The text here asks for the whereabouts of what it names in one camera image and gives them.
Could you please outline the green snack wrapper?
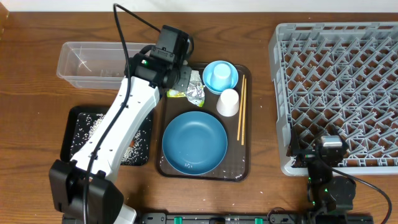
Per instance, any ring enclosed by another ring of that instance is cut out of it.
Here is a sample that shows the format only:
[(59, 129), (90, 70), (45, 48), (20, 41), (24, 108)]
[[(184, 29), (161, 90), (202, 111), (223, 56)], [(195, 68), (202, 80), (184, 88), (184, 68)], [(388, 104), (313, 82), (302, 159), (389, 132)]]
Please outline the green snack wrapper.
[(192, 70), (186, 92), (169, 90), (167, 96), (169, 98), (186, 98), (193, 105), (202, 107), (205, 102), (205, 91), (199, 71)]

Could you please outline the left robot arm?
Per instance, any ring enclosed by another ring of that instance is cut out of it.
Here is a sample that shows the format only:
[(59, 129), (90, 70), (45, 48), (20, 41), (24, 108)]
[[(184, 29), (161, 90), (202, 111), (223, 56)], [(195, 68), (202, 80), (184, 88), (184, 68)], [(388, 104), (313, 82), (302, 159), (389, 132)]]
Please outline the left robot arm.
[(56, 160), (49, 170), (57, 211), (83, 223), (134, 223), (137, 212), (124, 204), (115, 186), (124, 154), (139, 126), (160, 100), (162, 90), (185, 91), (193, 52), (148, 45), (126, 57), (118, 96), (94, 134), (70, 161)]

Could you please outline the blue plate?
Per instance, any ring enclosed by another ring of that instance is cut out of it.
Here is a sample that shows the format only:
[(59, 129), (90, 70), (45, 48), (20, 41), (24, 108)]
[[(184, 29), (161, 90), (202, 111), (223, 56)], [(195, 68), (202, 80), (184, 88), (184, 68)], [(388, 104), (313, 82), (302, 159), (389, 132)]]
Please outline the blue plate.
[(187, 175), (206, 174), (223, 161), (228, 150), (228, 135), (214, 116), (189, 111), (175, 117), (162, 137), (162, 152), (167, 162)]

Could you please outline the white rice pile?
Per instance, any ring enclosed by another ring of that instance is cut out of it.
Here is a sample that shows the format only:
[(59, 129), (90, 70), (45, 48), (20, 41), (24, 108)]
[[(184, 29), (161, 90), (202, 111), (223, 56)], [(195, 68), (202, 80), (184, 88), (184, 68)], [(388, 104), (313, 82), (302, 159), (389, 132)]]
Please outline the white rice pile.
[[(103, 113), (80, 113), (77, 116), (75, 130), (70, 146), (70, 157), (76, 154), (95, 133), (104, 118)], [(128, 146), (121, 165), (123, 166), (141, 166), (144, 165), (149, 158), (149, 144), (152, 132), (152, 118), (151, 112), (142, 122), (137, 130), (134, 140), (134, 147)]]

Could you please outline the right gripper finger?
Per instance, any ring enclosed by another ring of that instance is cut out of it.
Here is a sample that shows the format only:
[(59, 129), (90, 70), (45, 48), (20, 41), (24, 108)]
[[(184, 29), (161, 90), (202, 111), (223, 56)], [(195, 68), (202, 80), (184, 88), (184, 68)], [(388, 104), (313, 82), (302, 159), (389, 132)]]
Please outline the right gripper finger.
[(290, 144), (286, 156), (295, 157), (300, 152), (299, 138), (294, 128), (291, 129), (290, 133), (291, 133)]
[(332, 125), (327, 125), (326, 127), (319, 127), (317, 129), (317, 137), (321, 136), (339, 136), (339, 127), (336, 127), (334, 124)]

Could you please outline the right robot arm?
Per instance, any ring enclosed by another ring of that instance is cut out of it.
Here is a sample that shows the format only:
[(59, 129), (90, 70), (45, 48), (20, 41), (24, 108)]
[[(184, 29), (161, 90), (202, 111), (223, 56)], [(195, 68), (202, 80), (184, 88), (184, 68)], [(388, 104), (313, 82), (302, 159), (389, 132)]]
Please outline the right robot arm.
[(307, 168), (307, 198), (313, 204), (303, 223), (348, 223), (346, 212), (353, 209), (356, 183), (345, 176), (334, 176), (332, 168), (343, 160), (348, 144), (338, 134), (322, 135), (303, 149), (295, 130), (291, 130), (290, 155)]

